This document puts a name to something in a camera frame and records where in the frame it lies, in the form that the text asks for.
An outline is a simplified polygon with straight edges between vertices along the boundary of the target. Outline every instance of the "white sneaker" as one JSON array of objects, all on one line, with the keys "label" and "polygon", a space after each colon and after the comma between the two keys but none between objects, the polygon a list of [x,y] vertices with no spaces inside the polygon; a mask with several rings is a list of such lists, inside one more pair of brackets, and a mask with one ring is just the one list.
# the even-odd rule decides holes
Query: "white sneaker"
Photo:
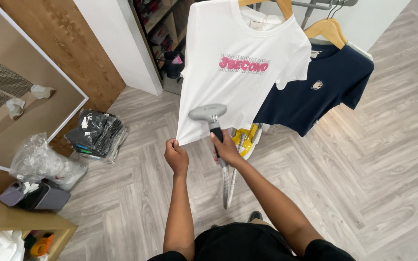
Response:
[{"label": "white sneaker", "polygon": [[39,100],[39,99],[43,99],[46,98],[48,99],[49,97],[51,97],[51,95],[53,95],[56,90],[53,88],[49,88],[49,87],[43,87],[40,85],[33,85],[30,88],[30,91],[32,92],[32,94]]},{"label": "white sneaker", "polygon": [[24,113],[25,102],[19,98],[11,98],[6,102],[9,109],[9,117],[13,120],[18,119]]}]

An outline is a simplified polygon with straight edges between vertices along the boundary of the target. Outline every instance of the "clothing rack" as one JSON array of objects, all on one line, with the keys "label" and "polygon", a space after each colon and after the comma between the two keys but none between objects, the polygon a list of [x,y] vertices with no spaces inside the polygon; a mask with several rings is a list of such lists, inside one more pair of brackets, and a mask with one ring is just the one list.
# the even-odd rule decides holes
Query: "clothing rack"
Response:
[{"label": "clothing rack", "polygon": [[[309,17],[311,17],[312,11],[314,9],[330,10],[332,9],[333,5],[340,5],[340,6],[342,5],[345,7],[352,7],[357,4],[357,1],[359,0],[311,0],[309,4],[296,2],[296,1],[291,1],[291,4],[294,6],[299,6],[299,7],[307,7],[306,14],[304,15],[304,19],[301,23],[301,28],[304,29],[304,27],[306,26],[307,20],[309,20]],[[328,6],[317,5],[317,3],[328,4]],[[261,7],[261,3],[256,4],[256,9],[259,9],[260,7]]]}]

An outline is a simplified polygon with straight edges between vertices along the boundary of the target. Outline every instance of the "black bag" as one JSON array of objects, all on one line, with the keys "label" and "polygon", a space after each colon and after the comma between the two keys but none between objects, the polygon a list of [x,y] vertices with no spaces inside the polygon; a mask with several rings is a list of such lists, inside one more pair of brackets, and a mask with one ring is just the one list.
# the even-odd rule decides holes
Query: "black bag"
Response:
[{"label": "black bag", "polygon": [[[181,64],[173,64],[172,61],[180,55],[180,59],[182,59]],[[165,71],[167,73],[167,77],[171,79],[177,79],[177,82],[180,80],[180,73],[185,68],[185,56],[180,51],[166,51],[164,53],[164,64],[165,64]]]}]

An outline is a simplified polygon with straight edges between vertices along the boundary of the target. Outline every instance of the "shirt print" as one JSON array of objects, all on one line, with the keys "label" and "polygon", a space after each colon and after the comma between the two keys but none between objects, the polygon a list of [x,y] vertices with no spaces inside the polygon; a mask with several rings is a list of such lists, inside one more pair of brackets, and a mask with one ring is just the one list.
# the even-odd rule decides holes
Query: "shirt print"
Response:
[{"label": "shirt print", "polygon": [[269,64],[270,60],[267,59],[222,53],[220,55],[218,71],[264,74],[265,70],[269,67]]}]

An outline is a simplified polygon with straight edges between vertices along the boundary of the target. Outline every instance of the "shoe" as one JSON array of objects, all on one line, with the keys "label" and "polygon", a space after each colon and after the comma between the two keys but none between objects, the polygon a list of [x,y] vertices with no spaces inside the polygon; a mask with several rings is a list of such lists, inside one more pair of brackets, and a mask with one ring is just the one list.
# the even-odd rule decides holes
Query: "shoe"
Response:
[{"label": "shoe", "polygon": [[49,88],[49,87],[43,87],[40,85],[33,85],[30,88],[30,91],[32,92],[32,94],[39,100],[39,99],[48,99],[49,97],[51,97],[56,90],[53,88]]},{"label": "shoe", "polygon": [[6,102],[9,109],[9,118],[16,120],[24,113],[25,102],[19,98],[11,98]]},{"label": "shoe", "polygon": [[249,215],[247,222],[249,223],[255,218],[262,220],[262,214],[259,211],[253,211],[251,215]]}]

